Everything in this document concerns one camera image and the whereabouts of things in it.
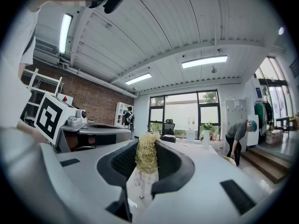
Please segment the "hand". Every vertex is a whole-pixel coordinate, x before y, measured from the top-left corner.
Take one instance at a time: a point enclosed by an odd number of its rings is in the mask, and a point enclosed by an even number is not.
[[[33,129],[31,136],[37,143],[47,143],[47,139],[36,128]]]
[[[230,158],[232,158],[232,159],[235,158],[235,153],[234,152],[231,153]]]

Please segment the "black pants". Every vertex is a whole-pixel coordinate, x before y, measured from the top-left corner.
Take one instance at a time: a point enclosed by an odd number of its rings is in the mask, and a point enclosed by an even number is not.
[[[226,135],[225,135],[225,138],[226,138],[226,141],[228,142],[229,144],[229,152],[228,154],[226,155],[227,157],[230,157],[230,155],[232,154],[232,150],[233,150],[233,144],[234,144],[234,140],[235,138],[228,138]],[[239,163],[240,163],[240,153],[241,153],[241,149],[242,149],[242,146],[240,144],[240,142],[237,143],[237,147],[235,148],[235,163],[236,165],[238,166]]]

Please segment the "white vase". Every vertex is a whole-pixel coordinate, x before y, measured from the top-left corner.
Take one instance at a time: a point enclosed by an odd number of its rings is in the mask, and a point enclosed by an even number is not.
[[[204,140],[203,140],[202,146],[204,148],[209,148],[209,145],[210,145],[210,131],[209,130],[203,130],[202,132],[204,134]]]

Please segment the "window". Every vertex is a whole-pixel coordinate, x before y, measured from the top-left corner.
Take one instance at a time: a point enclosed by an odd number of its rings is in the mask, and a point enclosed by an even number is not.
[[[276,124],[277,118],[292,116],[290,93],[277,60],[273,57],[267,57],[257,69],[256,76],[262,85],[264,101],[269,102],[273,109],[274,124]]]
[[[162,130],[164,122],[172,119],[175,124],[174,135],[187,137],[188,130],[195,131],[199,139],[201,125],[211,122],[212,139],[220,136],[220,105],[217,91],[199,91],[187,94],[166,95],[150,98],[149,130]]]

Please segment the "black rubber pad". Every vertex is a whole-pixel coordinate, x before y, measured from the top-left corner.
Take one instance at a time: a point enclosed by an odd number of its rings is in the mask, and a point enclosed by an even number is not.
[[[65,167],[65,166],[75,164],[77,162],[80,162],[80,160],[79,159],[69,159],[69,160],[61,161],[60,164],[62,167]]]
[[[241,215],[256,205],[234,180],[227,180],[220,184]]]

